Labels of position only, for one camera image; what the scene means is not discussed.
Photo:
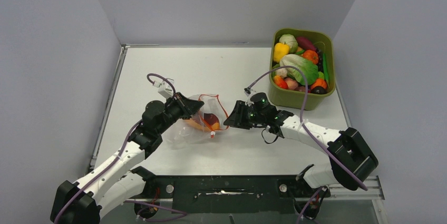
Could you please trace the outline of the red orange fruit slice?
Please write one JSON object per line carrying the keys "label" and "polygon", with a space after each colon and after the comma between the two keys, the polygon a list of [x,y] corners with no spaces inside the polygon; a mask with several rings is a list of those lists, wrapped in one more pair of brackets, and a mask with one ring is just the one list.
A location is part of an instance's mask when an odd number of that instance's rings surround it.
{"label": "red orange fruit slice", "polygon": [[221,129],[219,118],[213,113],[198,113],[184,121],[188,126],[204,132],[218,131]]}

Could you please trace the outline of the clear orange zip top bag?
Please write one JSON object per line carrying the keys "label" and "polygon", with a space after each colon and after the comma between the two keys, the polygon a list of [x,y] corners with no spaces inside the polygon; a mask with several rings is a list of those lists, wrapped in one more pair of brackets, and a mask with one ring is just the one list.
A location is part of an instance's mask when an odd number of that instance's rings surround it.
{"label": "clear orange zip top bag", "polygon": [[218,94],[195,94],[189,97],[204,105],[190,119],[180,119],[165,133],[165,140],[177,147],[213,140],[229,129],[224,122],[229,117]]}

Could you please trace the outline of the white garlic bulb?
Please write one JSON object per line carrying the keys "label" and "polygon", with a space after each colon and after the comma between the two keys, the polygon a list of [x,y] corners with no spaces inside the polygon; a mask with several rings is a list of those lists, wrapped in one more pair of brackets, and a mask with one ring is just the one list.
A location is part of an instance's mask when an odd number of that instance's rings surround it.
{"label": "white garlic bulb", "polygon": [[280,68],[277,69],[275,71],[275,75],[278,75],[279,77],[281,77],[282,79],[284,79],[285,77],[287,77],[287,70],[285,68]]}

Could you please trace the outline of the green white lettuce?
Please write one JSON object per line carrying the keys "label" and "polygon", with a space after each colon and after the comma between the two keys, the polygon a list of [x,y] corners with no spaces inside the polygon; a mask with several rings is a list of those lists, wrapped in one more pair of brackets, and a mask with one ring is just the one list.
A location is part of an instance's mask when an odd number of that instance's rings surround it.
{"label": "green white lettuce", "polygon": [[[279,62],[280,66],[293,66],[299,69],[305,76],[308,85],[313,84],[318,79],[318,67],[310,60],[296,54],[285,55]],[[288,74],[292,76],[301,85],[305,85],[305,79],[302,74],[294,68],[286,68]]]}

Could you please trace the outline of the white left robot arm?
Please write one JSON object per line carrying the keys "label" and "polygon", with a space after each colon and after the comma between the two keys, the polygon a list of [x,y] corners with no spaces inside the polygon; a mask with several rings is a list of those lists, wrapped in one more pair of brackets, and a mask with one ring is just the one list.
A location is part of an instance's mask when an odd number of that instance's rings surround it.
{"label": "white left robot arm", "polygon": [[165,102],[149,102],[142,118],[127,133],[119,150],[75,182],[59,185],[50,220],[53,223],[100,223],[126,199],[140,194],[152,173],[139,167],[162,143],[162,134],[179,119],[194,117],[204,106],[175,93]]}

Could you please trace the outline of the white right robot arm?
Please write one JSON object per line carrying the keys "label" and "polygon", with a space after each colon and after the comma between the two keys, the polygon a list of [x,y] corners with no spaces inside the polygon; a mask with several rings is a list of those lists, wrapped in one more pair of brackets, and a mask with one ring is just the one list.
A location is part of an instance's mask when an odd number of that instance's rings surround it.
{"label": "white right robot arm", "polygon": [[298,176],[297,191],[310,196],[319,187],[340,184],[348,190],[366,190],[364,181],[377,168],[378,159],[362,135],[354,128],[330,129],[302,119],[269,103],[265,93],[249,102],[238,100],[225,126],[263,128],[276,138],[297,140],[326,154],[326,164],[310,164]]}

